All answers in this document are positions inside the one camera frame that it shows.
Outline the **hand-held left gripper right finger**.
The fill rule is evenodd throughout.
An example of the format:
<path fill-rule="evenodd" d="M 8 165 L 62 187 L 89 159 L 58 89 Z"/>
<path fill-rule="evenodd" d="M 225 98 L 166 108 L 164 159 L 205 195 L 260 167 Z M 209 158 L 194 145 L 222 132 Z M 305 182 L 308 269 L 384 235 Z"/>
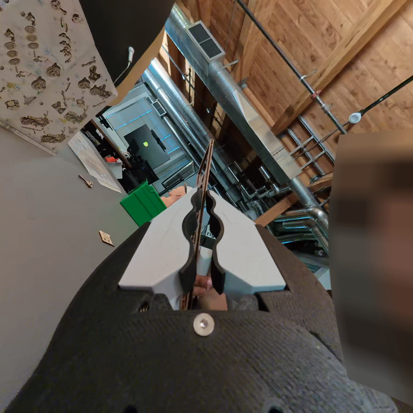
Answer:
<path fill-rule="evenodd" d="M 284 290 L 286 281 L 255 223 L 216 193 L 207 191 L 206 198 L 215 291 L 238 302 L 244 295 Z"/>

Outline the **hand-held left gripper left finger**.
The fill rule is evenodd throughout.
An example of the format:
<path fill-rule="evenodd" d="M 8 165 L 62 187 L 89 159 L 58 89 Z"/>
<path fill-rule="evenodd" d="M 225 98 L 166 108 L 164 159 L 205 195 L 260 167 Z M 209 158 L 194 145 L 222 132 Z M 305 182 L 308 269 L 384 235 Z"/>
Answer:
<path fill-rule="evenodd" d="M 202 189 L 194 188 L 150 223 L 119 287 L 164 294 L 173 309 L 194 286 L 197 257 L 193 235 L 202 209 Z"/>

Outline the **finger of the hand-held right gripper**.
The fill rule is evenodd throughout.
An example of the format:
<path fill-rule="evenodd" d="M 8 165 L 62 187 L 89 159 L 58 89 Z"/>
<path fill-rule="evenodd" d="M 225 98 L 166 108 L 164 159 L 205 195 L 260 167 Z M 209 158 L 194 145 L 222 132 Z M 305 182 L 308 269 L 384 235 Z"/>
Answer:
<path fill-rule="evenodd" d="M 199 248 L 197 260 L 197 275 L 208 275 L 212 261 L 213 251 L 206 247 Z"/>

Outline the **wooden sheet with round holes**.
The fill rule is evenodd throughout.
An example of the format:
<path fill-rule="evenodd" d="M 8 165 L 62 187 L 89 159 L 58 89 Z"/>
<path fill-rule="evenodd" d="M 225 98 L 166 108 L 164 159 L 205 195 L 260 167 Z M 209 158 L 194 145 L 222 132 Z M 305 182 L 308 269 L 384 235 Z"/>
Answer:
<path fill-rule="evenodd" d="M 189 198 L 190 211 L 184 217 L 182 222 L 183 235 L 189 242 L 189 253 L 186 263 L 178 272 L 183 290 L 183 296 L 180 301 L 180 310 L 188 310 L 193 304 L 193 288 L 197 276 L 197 261 L 199 258 L 200 238 L 202 234 L 202 223 L 206 205 L 206 194 L 208 190 L 213 148 L 214 141 L 213 139 L 210 139 L 197 174 L 195 193 Z"/>

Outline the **grey desk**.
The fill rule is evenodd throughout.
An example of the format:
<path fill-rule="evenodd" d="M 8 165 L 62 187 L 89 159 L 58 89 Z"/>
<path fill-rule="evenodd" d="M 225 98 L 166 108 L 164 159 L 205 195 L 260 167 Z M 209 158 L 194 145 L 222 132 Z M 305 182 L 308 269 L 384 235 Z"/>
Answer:
<path fill-rule="evenodd" d="M 126 194 L 93 178 L 68 145 L 50 155 L 1 129 L 0 317 L 3 412 L 43 357 L 85 280 L 136 223 Z M 93 182 L 92 188 L 78 177 Z"/>

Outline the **person's right hand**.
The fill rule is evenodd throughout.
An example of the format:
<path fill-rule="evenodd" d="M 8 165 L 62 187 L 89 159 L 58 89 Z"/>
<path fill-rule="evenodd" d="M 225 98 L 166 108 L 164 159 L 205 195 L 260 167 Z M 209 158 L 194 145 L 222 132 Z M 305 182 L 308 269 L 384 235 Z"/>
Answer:
<path fill-rule="evenodd" d="M 224 294 L 212 286 L 209 276 L 197 275 L 193 287 L 193 295 L 197 299 L 196 308 L 206 311 L 227 311 L 228 305 Z"/>

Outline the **green plastic bin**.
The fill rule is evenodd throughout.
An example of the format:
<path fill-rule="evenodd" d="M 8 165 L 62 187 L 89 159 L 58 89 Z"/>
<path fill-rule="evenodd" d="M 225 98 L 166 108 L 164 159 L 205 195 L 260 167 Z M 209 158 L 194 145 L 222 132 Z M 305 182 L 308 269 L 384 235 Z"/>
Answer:
<path fill-rule="evenodd" d="M 121 206 L 131 219 L 141 227 L 167 209 L 156 189 L 148 180 L 130 191 L 121 201 Z"/>

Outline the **clear plastic bag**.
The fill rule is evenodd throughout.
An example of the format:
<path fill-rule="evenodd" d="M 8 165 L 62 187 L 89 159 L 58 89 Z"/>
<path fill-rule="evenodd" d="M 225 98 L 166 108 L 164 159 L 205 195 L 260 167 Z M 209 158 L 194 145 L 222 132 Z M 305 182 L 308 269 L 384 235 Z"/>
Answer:
<path fill-rule="evenodd" d="M 77 132 L 68 142 L 68 146 L 83 164 L 89 175 L 95 178 L 100 185 L 121 193 L 121 189 L 103 164 L 103 159 L 96 155 L 91 142 L 82 132 Z"/>

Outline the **printed instruction booklet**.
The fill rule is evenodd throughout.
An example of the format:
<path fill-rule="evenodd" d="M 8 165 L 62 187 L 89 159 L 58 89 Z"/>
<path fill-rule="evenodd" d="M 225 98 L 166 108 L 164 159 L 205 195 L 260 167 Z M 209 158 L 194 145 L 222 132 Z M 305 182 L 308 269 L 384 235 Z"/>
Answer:
<path fill-rule="evenodd" d="M 0 2 L 0 118 L 50 154 L 117 97 L 79 1 Z"/>

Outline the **tan edged panel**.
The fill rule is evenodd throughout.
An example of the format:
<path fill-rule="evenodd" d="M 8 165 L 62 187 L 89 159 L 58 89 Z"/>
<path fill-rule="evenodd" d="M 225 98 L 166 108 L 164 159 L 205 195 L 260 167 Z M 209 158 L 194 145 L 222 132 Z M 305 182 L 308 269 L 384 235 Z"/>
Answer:
<path fill-rule="evenodd" d="M 119 104 L 158 55 L 173 0 L 80 0 Z"/>

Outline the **black wall screen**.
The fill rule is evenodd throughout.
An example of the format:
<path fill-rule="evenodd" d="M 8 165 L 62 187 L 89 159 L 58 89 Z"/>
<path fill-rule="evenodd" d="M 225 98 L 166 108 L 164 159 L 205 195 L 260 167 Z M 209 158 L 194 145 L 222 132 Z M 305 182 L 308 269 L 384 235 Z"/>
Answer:
<path fill-rule="evenodd" d="M 128 152 L 130 155 L 136 158 L 140 157 L 142 160 L 147 161 L 152 169 L 170 160 L 166 152 L 166 146 L 155 131 L 147 125 L 143 125 L 128 133 L 124 138 L 128 143 Z"/>

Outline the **large metal air duct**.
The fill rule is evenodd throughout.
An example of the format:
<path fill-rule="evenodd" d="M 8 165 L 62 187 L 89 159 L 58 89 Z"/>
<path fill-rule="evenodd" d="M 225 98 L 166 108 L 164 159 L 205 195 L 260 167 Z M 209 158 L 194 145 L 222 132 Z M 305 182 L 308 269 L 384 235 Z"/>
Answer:
<path fill-rule="evenodd" d="M 190 23 L 177 4 L 165 25 L 168 36 L 188 60 L 209 92 L 242 132 L 264 166 L 280 184 L 287 184 L 304 206 L 304 213 L 317 228 L 320 243 L 328 252 L 328 216 L 308 187 L 301 181 L 301 169 L 293 160 L 265 120 L 248 102 L 240 86 L 233 80 L 222 63 L 222 57 L 212 53 L 223 52 L 205 25 L 199 21 Z"/>

